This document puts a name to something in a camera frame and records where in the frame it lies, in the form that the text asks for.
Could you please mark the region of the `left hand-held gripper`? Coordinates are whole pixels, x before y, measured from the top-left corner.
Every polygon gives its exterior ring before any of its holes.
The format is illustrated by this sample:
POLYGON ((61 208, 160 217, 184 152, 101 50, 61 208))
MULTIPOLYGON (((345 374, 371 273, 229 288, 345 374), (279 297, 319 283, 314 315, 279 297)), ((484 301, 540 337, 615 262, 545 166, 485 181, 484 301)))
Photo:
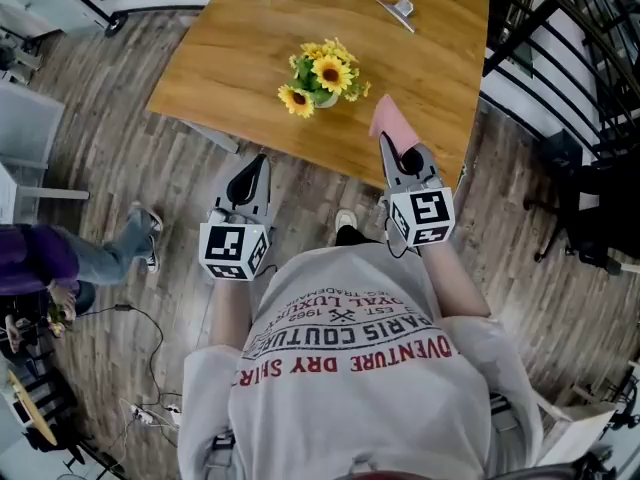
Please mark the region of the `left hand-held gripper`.
POLYGON ((251 281, 270 248, 271 164, 263 153, 244 157, 220 179, 214 207, 200 224, 198 261, 217 279, 251 281))

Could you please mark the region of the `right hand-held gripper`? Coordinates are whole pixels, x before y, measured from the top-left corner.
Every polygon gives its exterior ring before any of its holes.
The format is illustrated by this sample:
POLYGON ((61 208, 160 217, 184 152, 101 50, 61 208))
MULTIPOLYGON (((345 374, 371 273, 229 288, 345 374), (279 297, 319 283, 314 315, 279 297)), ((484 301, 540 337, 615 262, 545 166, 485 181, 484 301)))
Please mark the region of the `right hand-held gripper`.
POLYGON ((453 195, 444 186, 431 151, 422 143, 399 153, 386 132, 379 136, 388 216, 407 247, 447 241, 455 225, 453 195))

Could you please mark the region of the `pink cloth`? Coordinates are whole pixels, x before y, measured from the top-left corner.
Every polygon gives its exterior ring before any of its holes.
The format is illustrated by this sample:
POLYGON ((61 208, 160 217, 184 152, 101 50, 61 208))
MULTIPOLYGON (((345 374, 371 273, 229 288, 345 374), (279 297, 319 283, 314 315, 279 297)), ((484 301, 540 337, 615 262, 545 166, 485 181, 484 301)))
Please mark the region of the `pink cloth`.
POLYGON ((385 133, 402 158, 420 143, 420 138, 392 98, 385 94, 377 103, 369 128, 369 136, 379 138, 385 133))

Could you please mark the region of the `sunflower bouquet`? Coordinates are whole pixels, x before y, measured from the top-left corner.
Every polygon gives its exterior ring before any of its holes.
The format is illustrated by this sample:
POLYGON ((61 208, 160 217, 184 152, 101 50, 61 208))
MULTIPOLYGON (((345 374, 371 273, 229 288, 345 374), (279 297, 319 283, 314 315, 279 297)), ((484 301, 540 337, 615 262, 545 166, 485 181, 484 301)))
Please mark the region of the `sunflower bouquet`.
POLYGON ((309 118, 339 99, 354 103, 368 96, 371 83, 361 78, 359 60, 337 37, 300 49, 289 56, 292 77, 277 92, 289 114, 309 118))

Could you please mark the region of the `person's right forearm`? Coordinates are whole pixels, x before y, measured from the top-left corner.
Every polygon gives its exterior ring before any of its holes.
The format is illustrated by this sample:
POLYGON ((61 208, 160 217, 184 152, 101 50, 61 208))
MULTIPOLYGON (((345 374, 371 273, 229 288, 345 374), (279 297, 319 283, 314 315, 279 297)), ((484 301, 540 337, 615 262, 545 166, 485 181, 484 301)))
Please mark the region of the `person's right forearm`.
POLYGON ((419 252, 444 318, 491 316, 484 296, 449 241, 420 246, 419 252))

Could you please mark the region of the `person's left forearm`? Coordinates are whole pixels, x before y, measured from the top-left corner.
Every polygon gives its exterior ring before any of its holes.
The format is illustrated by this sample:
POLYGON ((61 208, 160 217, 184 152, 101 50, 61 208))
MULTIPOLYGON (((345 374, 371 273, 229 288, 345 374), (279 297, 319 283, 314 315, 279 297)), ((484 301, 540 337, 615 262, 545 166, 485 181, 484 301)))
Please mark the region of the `person's left forearm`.
POLYGON ((219 279, 213 290, 208 345, 239 356, 253 325, 253 282, 219 279))

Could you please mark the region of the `person's black trousers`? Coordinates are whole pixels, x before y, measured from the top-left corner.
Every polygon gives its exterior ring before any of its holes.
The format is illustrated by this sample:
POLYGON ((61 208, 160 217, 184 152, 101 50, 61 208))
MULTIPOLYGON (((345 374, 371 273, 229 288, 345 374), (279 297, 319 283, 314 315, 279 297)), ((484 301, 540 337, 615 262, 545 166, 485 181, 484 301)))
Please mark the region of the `person's black trousers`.
POLYGON ((337 231, 335 247, 357 246, 362 244, 380 244, 380 241, 367 238, 352 225, 343 225, 337 231))

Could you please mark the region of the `silver metal clip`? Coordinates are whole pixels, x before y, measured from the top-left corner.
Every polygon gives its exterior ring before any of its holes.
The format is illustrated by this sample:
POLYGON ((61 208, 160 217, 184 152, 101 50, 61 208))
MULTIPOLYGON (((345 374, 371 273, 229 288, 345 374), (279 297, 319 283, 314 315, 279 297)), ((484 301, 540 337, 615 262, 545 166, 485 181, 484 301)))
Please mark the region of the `silver metal clip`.
POLYGON ((399 0, 394 4, 381 0, 377 1, 389 14, 391 14, 399 23, 401 23, 411 33, 416 31, 415 26, 410 21, 413 13, 414 5, 409 0, 399 0))

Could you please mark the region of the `black office chair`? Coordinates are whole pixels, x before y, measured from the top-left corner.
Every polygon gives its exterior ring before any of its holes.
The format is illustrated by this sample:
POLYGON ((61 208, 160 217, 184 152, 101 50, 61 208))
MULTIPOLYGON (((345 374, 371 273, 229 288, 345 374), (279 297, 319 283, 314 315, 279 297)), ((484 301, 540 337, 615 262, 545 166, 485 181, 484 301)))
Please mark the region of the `black office chair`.
POLYGON ((566 131, 534 146, 556 189, 556 206, 531 198, 529 210, 540 208, 556 217, 551 238, 536 262, 547 257, 561 232, 567 233, 564 252, 612 276, 640 274, 640 143, 618 139, 596 146, 607 156, 584 164, 584 149, 566 131))

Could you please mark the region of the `person's white printed t-shirt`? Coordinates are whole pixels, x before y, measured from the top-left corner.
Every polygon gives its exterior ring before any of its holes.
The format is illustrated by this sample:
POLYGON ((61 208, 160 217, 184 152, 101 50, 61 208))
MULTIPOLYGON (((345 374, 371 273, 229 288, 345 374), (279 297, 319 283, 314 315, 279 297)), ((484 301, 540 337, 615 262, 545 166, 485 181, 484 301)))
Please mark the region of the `person's white printed t-shirt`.
POLYGON ((185 360, 182 480, 485 480, 533 466, 543 429, 491 315, 441 314, 420 252, 292 258, 239 356, 185 360))

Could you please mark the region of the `white power strip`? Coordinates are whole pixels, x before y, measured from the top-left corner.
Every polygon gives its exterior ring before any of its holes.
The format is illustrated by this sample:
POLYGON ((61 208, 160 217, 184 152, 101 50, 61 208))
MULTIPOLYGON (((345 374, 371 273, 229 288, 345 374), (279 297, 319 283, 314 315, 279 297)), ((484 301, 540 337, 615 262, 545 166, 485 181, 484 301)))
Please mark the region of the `white power strip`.
POLYGON ((174 422, 171 422, 161 415, 154 413, 153 411, 145 411, 136 404, 130 404, 129 410, 134 420, 140 421, 143 425, 149 427, 161 427, 177 429, 174 422))

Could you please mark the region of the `small round wooden table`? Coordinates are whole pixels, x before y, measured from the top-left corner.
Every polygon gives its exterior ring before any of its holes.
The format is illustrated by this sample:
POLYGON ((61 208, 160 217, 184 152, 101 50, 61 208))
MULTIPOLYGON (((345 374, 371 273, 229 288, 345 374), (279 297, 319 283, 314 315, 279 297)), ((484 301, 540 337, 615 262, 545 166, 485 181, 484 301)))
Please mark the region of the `small round wooden table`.
POLYGON ((8 372, 8 382, 14 391, 15 397, 29 416, 31 425, 37 429, 52 446, 57 446, 58 441, 54 433, 51 431, 51 428, 40 413, 39 408, 28 394, 26 388, 21 384, 12 371, 8 372))

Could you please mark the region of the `white desk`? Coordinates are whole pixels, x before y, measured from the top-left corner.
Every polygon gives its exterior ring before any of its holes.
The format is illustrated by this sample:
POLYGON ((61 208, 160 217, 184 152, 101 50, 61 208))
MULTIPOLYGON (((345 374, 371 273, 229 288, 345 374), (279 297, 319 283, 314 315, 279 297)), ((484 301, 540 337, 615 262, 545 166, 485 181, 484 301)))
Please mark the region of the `white desk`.
POLYGON ((560 407, 537 396, 537 403, 548 423, 537 458, 540 466, 581 458, 599 439, 616 410, 611 402, 560 407))

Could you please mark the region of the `white frame cabinet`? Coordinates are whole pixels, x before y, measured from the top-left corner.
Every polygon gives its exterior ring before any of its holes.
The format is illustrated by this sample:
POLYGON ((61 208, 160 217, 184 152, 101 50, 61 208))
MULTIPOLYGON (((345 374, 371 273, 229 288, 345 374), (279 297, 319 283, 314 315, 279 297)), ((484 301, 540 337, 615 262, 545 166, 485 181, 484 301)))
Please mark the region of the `white frame cabinet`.
POLYGON ((65 106, 0 80, 0 225, 33 224, 39 201, 85 201, 84 190, 49 188, 44 178, 65 106))

